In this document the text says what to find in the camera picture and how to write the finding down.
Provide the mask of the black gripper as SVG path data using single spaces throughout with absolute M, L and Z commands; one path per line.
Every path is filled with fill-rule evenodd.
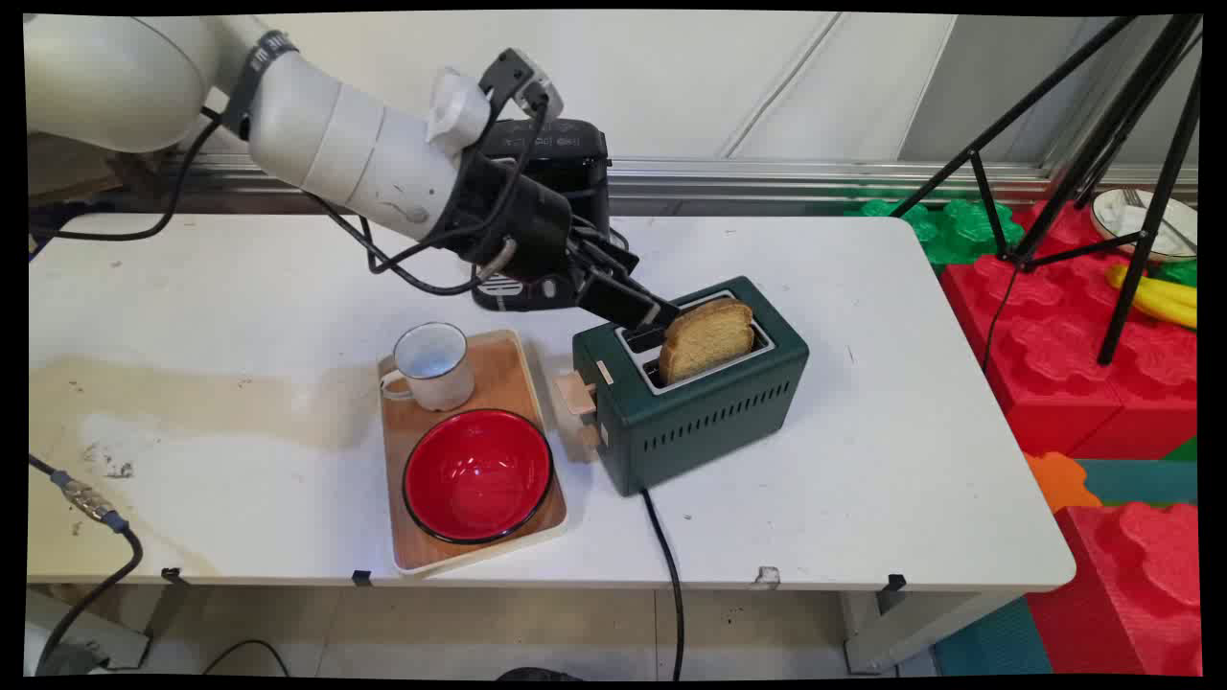
M 472 275 L 445 287 L 447 296 L 502 275 L 525 284 L 535 300 L 546 300 L 544 284 L 552 284 L 555 300 L 577 300 L 579 309 L 627 331 L 667 329 L 681 314 L 627 277 L 639 257 L 606 236 L 604 151 L 517 151 L 509 163 L 467 151 L 447 211 L 444 246 L 472 264 Z

